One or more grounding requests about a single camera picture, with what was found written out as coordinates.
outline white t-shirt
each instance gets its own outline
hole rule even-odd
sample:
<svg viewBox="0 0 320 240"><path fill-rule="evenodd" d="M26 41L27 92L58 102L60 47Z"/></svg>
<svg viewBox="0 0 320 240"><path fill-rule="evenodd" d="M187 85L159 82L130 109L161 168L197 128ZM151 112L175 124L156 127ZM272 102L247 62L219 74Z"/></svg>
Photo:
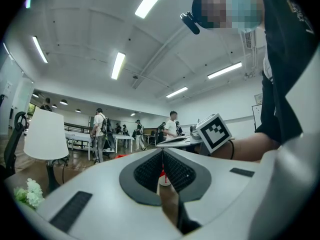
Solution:
<svg viewBox="0 0 320 240"><path fill-rule="evenodd" d="M174 121L169 120L168 122L166 122L164 129L167 129L169 131L169 133L173 134L173 135L177 135L177 126L176 123ZM167 140L171 140L174 137L171 135L166 135L166 139Z"/></svg>
<svg viewBox="0 0 320 240"><path fill-rule="evenodd" d="M99 113L97 115L94 116L94 121L93 121L93 125L98 124L98 128L95 130L95 136L99 137L99 136L103 136L105 135L102 131L101 131L101 127L102 127L102 122L105 119L105 115L102 113Z"/></svg>

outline white lamp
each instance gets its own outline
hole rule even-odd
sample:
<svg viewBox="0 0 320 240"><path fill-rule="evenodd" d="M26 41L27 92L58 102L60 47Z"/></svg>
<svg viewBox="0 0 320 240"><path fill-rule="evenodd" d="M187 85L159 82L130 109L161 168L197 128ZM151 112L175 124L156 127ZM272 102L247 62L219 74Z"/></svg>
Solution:
<svg viewBox="0 0 320 240"><path fill-rule="evenodd" d="M49 189L53 191L59 184L54 175L53 164L69 154L66 142L64 117L50 111L35 109L24 142L23 151L30 157L48 160L47 172Z"/></svg>

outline whiteboard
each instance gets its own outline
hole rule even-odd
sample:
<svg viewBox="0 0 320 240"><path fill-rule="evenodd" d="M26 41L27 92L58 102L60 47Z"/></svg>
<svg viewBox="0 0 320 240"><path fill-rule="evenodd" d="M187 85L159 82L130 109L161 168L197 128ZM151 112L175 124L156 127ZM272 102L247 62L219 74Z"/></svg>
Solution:
<svg viewBox="0 0 320 240"><path fill-rule="evenodd" d="M261 125L261 110L262 105L252 106L255 129L257 129Z"/></svg>

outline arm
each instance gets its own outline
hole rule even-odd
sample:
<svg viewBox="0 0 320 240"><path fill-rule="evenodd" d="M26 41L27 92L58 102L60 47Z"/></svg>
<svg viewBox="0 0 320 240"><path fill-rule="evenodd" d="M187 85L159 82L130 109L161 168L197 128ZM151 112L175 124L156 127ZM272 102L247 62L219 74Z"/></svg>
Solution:
<svg viewBox="0 0 320 240"><path fill-rule="evenodd" d="M232 142L234 145L233 160L250 162L261 160L265 152L276 150L280 147L277 141L262 132L257 132L248 138L233 140ZM232 145L229 141L211 154L212 157L222 159L230 159L231 155Z"/></svg>
<svg viewBox="0 0 320 240"><path fill-rule="evenodd" d="M168 131L168 129L164 129L164 131L163 131L165 134L167 134L167 135L170 135L170 136L173 136L173 137L177 137L177 135L176 134L172 134L172 133L170 133L169 131Z"/></svg>

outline man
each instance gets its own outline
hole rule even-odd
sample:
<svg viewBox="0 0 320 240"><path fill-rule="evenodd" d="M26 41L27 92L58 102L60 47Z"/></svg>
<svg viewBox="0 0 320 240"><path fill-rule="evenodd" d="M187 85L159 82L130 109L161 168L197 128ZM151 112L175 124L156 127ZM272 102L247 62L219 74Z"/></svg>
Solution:
<svg viewBox="0 0 320 240"><path fill-rule="evenodd" d="M178 113L176 111L170 112L170 120L166 122L164 127L164 133L166 134L166 140L171 140L177 137L177 126L175 120L178 117Z"/></svg>
<svg viewBox="0 0 320 240"><path fill-rule="evenodd" d="M176 125L176 135L177 135L177 136L182 136L183 130L182 130L182 128L180 127L179 121L176 121L176 122L175 122L175 125Z"/></svg>
<svg viewBox="0 0 320 240"><path fill-rule="evenodd" d="M163 122L157 129L158 138L156 140L156 143L160 143L164 141L164 130L165 130L166 122Z"/></svg>
<svg viewBox="0 0 320 240"><path fill-rule="evenodd" d="M302 129L286 95L308 65L319 41L299 5L294 0L194 0L192 13L194 21L206 29L238 28L247 33L259 27L265 30L267 42L261 126L251 137L234 140L234 149L228 141L211 155L258 161L265 152L299 136Z"/></svg>
<svg viewBox="0 0 320 240"><path fill-rule="evenodd" d="M45 98L43 105L40 107L40 109L52 112L50 107L50 98Z"/></svg>
<svg viewBox="0 0 320 240"><path fill-rule="evenodd" d="M136 124L137 124L137 127L135 129L135 145L136 145L136 149L135 151L139 151L140 148L139 148L139 144L142 148L142 151L145 151L147 150L147 148L145 147L143 141L142 141L142 135L144 134L143 133L143 126L142 124L140 123L140 120L138 119L137 121L135 121Z"/></svg>
<svg viewBox="0 0 320 240"><path fill-rule="evenodd" d="M104 161L103 149L106 142L106 135L101 131L101 127L105 118L106 117L103 114L103 110L101 108L98 108L95 111L93 129L92 129L92 132L90 133L91 138L94 137L94 152L95 152L94 164L102 163Z"/></svg>
<svg viewBox="0 0 320 240"><path fill-rule="evenodd" d="M118 123L115 124L115 133L116 133L116 134L121 133L121 126L120 126L120 124L118 124Z"/></svg>

